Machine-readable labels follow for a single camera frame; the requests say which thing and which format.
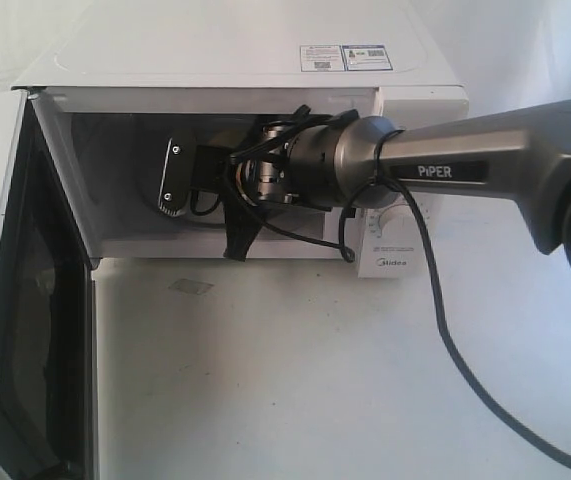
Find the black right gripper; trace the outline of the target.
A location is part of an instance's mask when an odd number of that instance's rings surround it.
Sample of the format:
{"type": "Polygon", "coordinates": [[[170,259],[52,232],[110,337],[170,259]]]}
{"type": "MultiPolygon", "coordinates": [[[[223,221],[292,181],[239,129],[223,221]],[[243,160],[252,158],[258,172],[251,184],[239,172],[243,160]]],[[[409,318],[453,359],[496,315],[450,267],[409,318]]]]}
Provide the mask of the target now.
{"type": "Polygon", "coordinates": [[[262,202],[287,201],[286,147],[282,136],[296,123],[285,119],[257,119],[246,129],[254,144],[241,151],[197,146],[197,185],[208,186],[223,201],[226,247],[224,257],[245,261],[263,226],[234,199],[253,208],[262,202]]]}

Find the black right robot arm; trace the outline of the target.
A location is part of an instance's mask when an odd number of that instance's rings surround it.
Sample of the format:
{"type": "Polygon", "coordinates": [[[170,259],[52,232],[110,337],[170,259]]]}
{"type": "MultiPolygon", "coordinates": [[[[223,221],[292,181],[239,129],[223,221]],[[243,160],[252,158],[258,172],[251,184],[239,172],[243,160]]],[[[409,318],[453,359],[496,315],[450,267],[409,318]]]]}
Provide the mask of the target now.
{"type": "Polygon", "coordinates": [[[246,148],[198,147],[192,185],[221,196],[234,259],[253,242],[243,224],[267,211],[374,209],[414,191],[511,200],[536,248],[563,247],[571,266],[571,100],[418,129],[300,109],[246,148]]]}

